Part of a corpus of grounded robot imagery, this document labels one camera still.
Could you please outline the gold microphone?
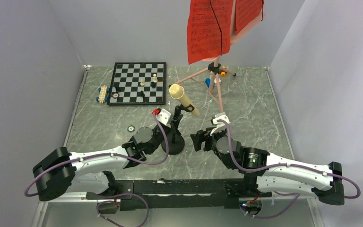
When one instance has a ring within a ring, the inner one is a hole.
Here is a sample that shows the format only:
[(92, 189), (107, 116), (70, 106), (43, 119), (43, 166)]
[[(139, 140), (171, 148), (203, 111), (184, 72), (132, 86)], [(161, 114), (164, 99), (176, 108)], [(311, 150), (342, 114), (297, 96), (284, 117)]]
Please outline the gold microphone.
[(192, 106), (194, 109), (191, 111), (191, 114), (195, 117), (199, 117), (199, 111), (197, 107), (192, 103), (189, 97), (186, 95), (185, 90), (179, 84), (172, 84), (169, 87), (169, 93), (172, 99), (177, 100), (184, 107)]

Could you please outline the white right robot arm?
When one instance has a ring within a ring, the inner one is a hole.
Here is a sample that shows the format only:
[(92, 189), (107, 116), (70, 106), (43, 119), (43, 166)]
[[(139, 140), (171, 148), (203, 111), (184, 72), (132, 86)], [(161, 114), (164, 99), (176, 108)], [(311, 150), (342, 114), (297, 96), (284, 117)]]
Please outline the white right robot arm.
[(318, 198), (328, 205), (344, 205), (342, 166), (306, 164), (259, 148), (243, 146), (229, 139), (227, 130), (213, 135), (210, 129), (190, 135), (195, 151), (213, 151), (226, 168), (244, 175), (242, 191), (247, 196), (258, 193), (298, 193)]

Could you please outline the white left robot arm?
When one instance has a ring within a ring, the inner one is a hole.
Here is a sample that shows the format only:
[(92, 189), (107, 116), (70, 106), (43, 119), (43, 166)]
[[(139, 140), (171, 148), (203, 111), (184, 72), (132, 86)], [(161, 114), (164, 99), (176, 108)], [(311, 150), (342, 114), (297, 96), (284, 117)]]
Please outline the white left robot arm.
[(117, 192), (112, 170), (164, 162), (147, 162), (146, 156), (160, 145), (170, 145), (171, 136), (178, 132), (173, 123), (158, 123), (152, 129), (140, 128), (128, 142), (108, 150), (77, 153), (68, 152), (66, 147), (57, 148), (33, 167), (36, 195), (40, 201), (51, 201), (69, 192), (92, 192), (112, 198)]

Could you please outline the black microphone stand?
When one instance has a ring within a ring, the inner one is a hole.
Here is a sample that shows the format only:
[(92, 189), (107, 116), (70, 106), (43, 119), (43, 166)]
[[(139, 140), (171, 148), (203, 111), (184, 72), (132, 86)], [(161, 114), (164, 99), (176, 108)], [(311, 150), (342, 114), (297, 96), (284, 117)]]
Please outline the black microphone stand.
[(193, 110), (195, 110), (195, 107), (193, 107), (193, 105), (188, 105), (187, 107), (183, 105), (177, 105), (175, 107), (174, 114), (172, 114), (170, 120), (170, 128), (165, 129), (166, 139), (161, 143), (161, 147), (164, 152), (166, 152), (166, 145), (165, 145), (166, 141), (168, 142), (169, 145), (168, 149), (169, 155), (177, 155), (183, 151), (185, 146), (185, 141), (180, 131), (178, 130), (178, 126), (183, 117), (183, 114), (181, 114), (181, 112), (186, 111), (190, 113)]

